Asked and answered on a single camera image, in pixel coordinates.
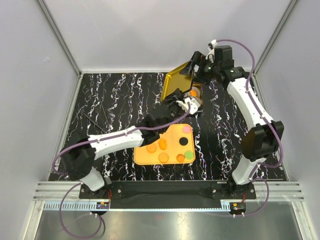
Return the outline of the metal tongs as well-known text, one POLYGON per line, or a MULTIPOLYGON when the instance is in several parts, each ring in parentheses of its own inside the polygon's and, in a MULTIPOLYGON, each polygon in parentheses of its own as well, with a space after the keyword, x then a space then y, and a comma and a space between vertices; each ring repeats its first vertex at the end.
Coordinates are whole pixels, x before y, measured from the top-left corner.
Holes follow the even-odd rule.
POLYGON ((84 105, 82 114, 87 121, 88 134, 107 134, 113 131, 110 117, 101 103, 98 105, 84 105))

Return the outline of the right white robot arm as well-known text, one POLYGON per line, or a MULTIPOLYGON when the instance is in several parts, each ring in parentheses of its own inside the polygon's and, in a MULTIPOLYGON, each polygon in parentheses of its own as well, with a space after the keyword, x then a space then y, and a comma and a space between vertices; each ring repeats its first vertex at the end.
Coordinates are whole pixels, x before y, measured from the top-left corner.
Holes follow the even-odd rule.
POLYGON ((249 188, 258 165, 280 147, 284 124, 274 121, 264 109, 251 87, 250 73, 235 66, 229 45, 212 46, 208 55, 195 51, 180 73, 205 85, 215 79, 233 98, 245 120, 248 132, 241 139, 241 159, 227 181, 228 195, 239 198, 249 188))

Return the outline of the gold cookie tin box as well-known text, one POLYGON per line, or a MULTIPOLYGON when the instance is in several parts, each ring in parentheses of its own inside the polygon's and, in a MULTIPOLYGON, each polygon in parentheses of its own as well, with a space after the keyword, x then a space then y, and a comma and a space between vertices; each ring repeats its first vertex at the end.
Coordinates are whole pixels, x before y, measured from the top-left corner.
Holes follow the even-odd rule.
POLYGON ((184 97, 195 98, 200 104, 197 112, 201 113, 203 111, 203 97, 202 97, 202 89, 200 85, 197 85, 197 84, 192 85, 191 90, 185 93, 184 97))

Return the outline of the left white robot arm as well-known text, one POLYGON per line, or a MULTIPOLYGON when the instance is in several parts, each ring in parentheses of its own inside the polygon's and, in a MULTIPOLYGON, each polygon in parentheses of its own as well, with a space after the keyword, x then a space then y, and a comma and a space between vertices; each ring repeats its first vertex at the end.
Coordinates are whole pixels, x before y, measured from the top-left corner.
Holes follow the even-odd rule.
POLYGON ((70 180, 86 185, 95 197, 103 198, 108 186, 95 169, 94 161, 110 153, 155 143, 172 125, 198 112, 203 103, 200 95, 194 87, 188 92, 177 88, 137 124, 116 132, 89 135, 66 147, 58 155, 65 174, 70 180))

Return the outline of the gold tin lid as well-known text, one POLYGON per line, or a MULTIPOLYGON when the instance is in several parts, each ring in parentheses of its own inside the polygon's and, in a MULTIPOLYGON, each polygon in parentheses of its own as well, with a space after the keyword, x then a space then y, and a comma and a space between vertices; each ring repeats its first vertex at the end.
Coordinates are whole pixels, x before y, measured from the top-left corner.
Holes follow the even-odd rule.
POLYGON ((192 77, 188 74, 190 62, 187 61, 165 75, 160 101, 176 89, 182 92, 188 91, 192 86, 192 77))

